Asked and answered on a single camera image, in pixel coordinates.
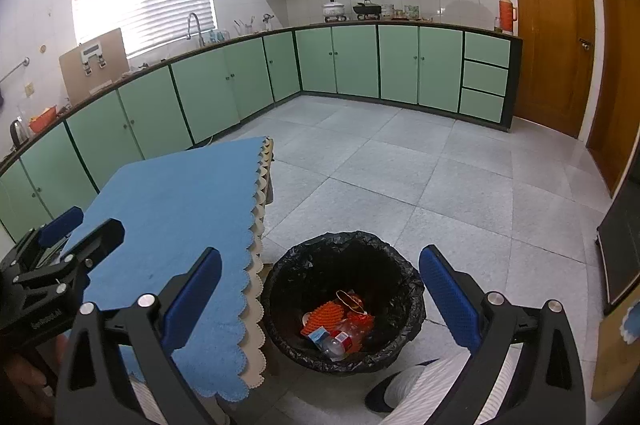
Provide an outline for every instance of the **screw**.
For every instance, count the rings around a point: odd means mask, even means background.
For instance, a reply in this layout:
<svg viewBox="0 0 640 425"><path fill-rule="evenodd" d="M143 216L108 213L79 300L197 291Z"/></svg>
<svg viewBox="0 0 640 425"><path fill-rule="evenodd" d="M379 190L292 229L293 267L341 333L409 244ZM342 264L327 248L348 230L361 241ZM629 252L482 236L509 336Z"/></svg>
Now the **screw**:
<svg viewBox="0 0 640 425"><path fill-rule="evenodd" d="M148 308L156 301L156 296L151 293L147 293L146 295L141 296L138 299L138 306L141 308Z"/></svg>
<svg viewBox="0 0 640 425"><path fill-rule="evenodd" d="M92 302L85 302L84 304L82 304L82 306L80 306L80 312L82 313L82 315L89 315L91 312L94 311L94 303Z"/></svg>
<svg viewBox="0 0 640 425"><path fill-rule="evenodd" d="M494 306L501 306L504 304L504 297L497 291L492 291L486 296L486 299Z"/></svg>
<svg viewBox="0 0 640 425"><path fill-rule="evenodd" d="M548 306L549 306L549 309L552 310L554 313L559 313L562 311L562 304L557 300L549 300Z"/></svg>

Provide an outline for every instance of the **faucet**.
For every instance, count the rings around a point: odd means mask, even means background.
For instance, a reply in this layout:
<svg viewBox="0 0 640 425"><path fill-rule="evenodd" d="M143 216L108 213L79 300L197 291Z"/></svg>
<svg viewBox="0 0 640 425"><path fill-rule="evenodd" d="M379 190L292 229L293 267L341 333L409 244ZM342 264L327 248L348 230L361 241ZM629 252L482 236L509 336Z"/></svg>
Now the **faucet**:
<svg viewBox="0 0 640 425"><path fill-rule="evenodd" d="M202 30L200 29L200 19L193 11L189 13L189 16L187 17L187 40L191 40L191 15L193 15L196 19L196 25L198 26L199 43L200 43L200 47L203 48L204 39L202 38Z"/></svg>

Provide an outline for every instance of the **green cabinet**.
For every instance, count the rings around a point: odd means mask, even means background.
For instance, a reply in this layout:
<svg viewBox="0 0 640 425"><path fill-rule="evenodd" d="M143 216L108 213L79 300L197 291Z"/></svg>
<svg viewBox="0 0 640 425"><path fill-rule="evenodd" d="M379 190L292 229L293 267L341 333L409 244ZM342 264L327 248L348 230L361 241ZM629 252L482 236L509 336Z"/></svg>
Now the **green cabinet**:
<svg viewBox="0 0 640 425"><path fill-rule="evenodd" d="M375 26L332 27L335 82L342 94L378 97L378 41Z"/></svg>
<svg viewBox="0 0 640 425"><path fill-rule="evenodd" d="M239 118L271 105L273 96L262 38L236 42L223 49Z"/></svg>
<svg viewBox="0 0 640 425"><path fill-rule="evenodd" d="M296 42L302 88L309 91L336 92L331 28L296 31Z"/></svg>
<svg viewBox="0 0 640 425"><path fill-rule="evenodd" d="M0 221L16 242L31 228L51 221L20 161L0 177Z"/></svg>
<svg viewBox="0 0 640 425"><path fill-rule="evenodd" d="M501 96L462 88L460 96L461 114L468 114L476 118L500 123L503 105L504 98Z"/></svg>
<svg viewBox="0 0 640 425"><path fill-rule="evenodd" d="M280 101L299 91L293 34L284 32L264 37L264 51L267 55L273 99Z"/></svg>
<svg viewBox="0 0 640 425"><path fill-rule="evenodd" d="M479 89L504 96L507 90L508 74L509 71L507 69L465 60L465 80L463 85L471 89Z"/></svg>
<svg viewBox="0 0 640 425"><path fill-rule="evenodd" d="M418 103L418 27L379 26L378 36L382 98Z"/></svg>
<svg viewBox="0 0 640 425"><path fill-rule="evenodd" d="M191 147L169 68L141 76L118 93L145 159Z"/></svg>
<svg viewBox="0 0 640 425"><path fill-rule="evenodd" d="M462 31L420 28L420 97L427 107L458 111Z"/></svg>
<svg viewBox="0 0 640 425"><path fill-rule="evenodd" d="M72 206L86 210L97 196L63 123L44 135L20 159L53 217Z"/></svg>
<svg viewBox="0 0 640 425"><path fill-rule="evenodd" d="M171 64L196 143L240 121L224 51L220 48Z"/></svg>
<svg viewBox="0 0 640 425"><path fill-rule="evenodd" d="M509 67L511 42L491 35L465 33L465 58L494 66Z"/></svg>
<svg viewBox="0 0 640 425"><path fill-rule="evenodd" d="M67 124L98 188L105 186L123 165L143 159L117 91L87 105Z"/></svg>

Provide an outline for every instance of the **blue tablecloth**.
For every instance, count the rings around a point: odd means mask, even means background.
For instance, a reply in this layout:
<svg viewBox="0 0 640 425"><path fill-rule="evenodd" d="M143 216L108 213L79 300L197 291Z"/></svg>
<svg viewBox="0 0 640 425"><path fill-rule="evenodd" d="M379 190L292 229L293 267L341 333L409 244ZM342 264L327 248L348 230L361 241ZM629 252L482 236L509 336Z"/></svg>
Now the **blue tablecloth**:
<svg viewBox="0 0 640 425"><path fill-rule="evenodd" d="M110 217L122 221L124 243L90 274L84 300L103 310L131 305L140 294L159 293L208 246L220 251L222 278L185 347L173 359L203 396L247 397L239 378L246 357L239 314L251 261L252 210L264 138L249 138L133 163L120 169L84 214L69 250ZM140 376L130 347L127 368Z"/></svg>

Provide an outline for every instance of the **door handle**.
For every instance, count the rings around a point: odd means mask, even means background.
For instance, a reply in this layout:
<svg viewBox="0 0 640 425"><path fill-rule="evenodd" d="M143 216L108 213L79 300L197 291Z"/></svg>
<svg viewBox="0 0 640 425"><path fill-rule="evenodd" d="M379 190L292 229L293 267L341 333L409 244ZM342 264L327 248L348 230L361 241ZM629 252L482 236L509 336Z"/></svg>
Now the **door handle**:
<svg viewBox="0 0 640 425"><path fill-rule="evenodd" d="M589 42L588 40L585 40L585 39L582 39L582 38L580 38L578 40L580 40L580 43L582 44L582 48L585 51L589 51L591 49L591 47L593 46L593 43Z"/></svg>

